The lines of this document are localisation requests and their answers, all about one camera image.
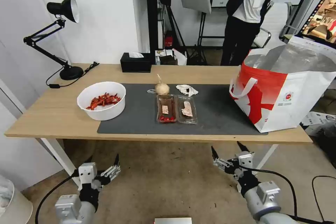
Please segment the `wooden table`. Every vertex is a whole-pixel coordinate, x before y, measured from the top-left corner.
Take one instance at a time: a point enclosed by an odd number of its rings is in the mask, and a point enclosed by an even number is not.
[[[88,64],[77,64],[83,69]],[[170,66],[152,67],[151,73],[123,73],[120,65],[101,64],[69,87],[48,89],[5,133],[10,137],[41,138],[65,170],[71,174],[74,165],[56,141],[59,139],[99,139],[132,141],[242,141],[273,144],[311,143],[301,127],[270,132],[268,135],[148,135],[148,134],[98,134],[98,121],[89,118],[77,106],[77,96],[87,86],[102,81],[120,83],[156,83],[160,74],[167,84],[229,84],[238,73],[233,66]],[[58,79],[56,83],[69,81]]]

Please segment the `shopping bag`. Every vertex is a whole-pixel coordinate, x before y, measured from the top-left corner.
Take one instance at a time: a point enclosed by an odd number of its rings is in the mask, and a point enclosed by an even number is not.
[[[266,55],[248,55],[230,95],[260,132],[295,128],[336,76],[336,50],[293,37]]]

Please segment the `white bowl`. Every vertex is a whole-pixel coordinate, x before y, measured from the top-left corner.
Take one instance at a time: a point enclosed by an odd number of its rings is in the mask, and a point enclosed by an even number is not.
[[[93,98],[105,93],[110,95],[118,94],[121,100],[117,104],[97,106],[94,110],[86,109],[91,105]],[[88,116],[97,121],[106,121],[117,117],[125,108],[126,88],[118,82],[99,82],[85,88],[77,97],[77,105],[84,110]]]

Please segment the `person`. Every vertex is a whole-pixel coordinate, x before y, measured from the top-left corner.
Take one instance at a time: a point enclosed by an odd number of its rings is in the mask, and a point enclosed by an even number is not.
[[[220,65],[241,65],[260,31],[271,0],[229,0]]]

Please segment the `monitor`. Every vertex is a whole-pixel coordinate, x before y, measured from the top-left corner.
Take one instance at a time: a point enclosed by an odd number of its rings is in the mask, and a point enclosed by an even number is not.
[[[336,48],[336,0],[321,0],[298,36]]]

